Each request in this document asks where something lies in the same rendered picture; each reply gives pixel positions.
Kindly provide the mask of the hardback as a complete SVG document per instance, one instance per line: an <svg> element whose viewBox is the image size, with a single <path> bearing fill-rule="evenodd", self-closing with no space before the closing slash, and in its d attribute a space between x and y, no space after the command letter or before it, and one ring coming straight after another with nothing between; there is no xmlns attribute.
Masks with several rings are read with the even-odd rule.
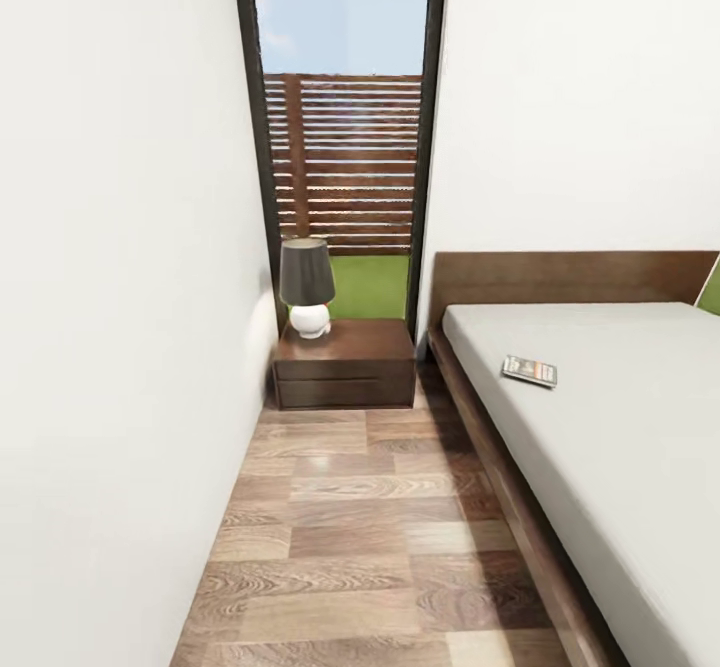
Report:
<svg viewBox="0 0 720 667"><path fill-rule="evenodd" d="M553 388L557 386L556 366L518 356L507 355L503 373Z"/></svg>

